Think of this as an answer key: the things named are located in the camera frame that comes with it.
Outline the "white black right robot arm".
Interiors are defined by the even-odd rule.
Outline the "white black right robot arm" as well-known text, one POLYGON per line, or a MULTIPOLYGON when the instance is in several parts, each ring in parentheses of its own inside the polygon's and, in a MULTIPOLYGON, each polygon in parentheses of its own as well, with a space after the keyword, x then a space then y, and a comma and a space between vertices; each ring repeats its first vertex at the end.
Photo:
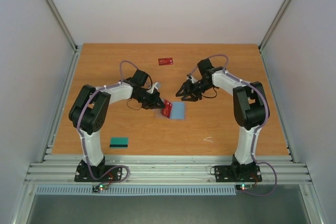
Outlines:
POLYGON ((247 82, 231 74, 225 67, 214 67, 210 59, 197 64, 201 79, 196 80, 192 73, 182 84, 176 97, 182 101, 201 100, 205 91, 218 88, 233 97, 233 112, 239 125, 237 149, 233 155, 232 175, 243 180, 250 174, 248 165, 256 163, 255 150, 261 129, 267 123, 270 111, 260 82, 247 82))

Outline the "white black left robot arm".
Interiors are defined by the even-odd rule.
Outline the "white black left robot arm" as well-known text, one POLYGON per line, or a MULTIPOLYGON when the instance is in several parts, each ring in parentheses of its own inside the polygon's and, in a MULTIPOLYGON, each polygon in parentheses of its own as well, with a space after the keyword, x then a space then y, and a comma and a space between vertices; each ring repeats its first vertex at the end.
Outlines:
POLYGON ((100 130, 105 122, 109 105, 135 99, 145 110, 163 109, 160 98, 161 84, 153 82, 149 74, 136 70, 132 77, 101 87, 84 85, 69 112, 69 119, 80 136, 83 161, 89 165, 87 175, 94 181, 105 177, 106 168, 101 149, 100 130))

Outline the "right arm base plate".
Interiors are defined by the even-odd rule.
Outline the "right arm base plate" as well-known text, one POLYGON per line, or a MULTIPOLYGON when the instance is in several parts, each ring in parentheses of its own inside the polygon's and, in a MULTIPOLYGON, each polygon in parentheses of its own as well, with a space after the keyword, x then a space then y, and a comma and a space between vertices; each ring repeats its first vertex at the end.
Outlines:
POLYGON ((216 182, 218 183, 247 183, 262 182, 260 167, 255 161, 248 164, 240 164, 233 155, 230 165, 213 166, 216 182))

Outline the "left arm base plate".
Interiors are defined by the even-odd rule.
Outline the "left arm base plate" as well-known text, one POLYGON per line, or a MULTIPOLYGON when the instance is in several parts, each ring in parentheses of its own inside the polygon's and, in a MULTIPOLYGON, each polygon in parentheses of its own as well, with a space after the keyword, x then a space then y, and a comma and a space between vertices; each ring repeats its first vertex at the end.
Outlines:
POLYGON ((74 181, 84 182, 119 182, 125 168, 118 165, 107 165, 105 158, 97 166, 88 165, 85 159, 78 164, 74 181))

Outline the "pink leather card holder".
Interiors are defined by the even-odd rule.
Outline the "pink leather card holder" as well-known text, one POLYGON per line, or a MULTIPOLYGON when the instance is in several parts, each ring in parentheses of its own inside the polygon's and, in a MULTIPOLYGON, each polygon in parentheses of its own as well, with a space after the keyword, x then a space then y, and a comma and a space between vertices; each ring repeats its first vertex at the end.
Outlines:
MULTIPOLYGON (((186 118, 186 106, 184 102, 172 102, 173 109, 171 112, 170 120, 185 120, 186 118)), ((165 118, 160 114, 161 109, 155 111, 155 116, 157 118, 165 118)))

